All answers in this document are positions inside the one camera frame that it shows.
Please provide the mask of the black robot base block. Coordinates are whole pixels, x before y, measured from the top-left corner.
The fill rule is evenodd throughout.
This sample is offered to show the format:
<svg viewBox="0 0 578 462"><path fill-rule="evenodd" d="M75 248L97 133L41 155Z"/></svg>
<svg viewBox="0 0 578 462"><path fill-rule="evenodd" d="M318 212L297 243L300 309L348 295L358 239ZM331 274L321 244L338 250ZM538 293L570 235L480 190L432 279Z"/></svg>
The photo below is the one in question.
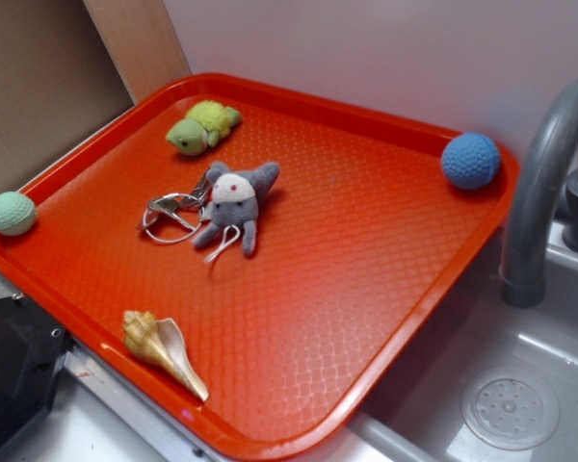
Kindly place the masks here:
<svg viewBox="0 0 578 462"><path fill-rule="evenodd" d="M69 343L30 297L0 298L0 455L51 413Z"/></svg>

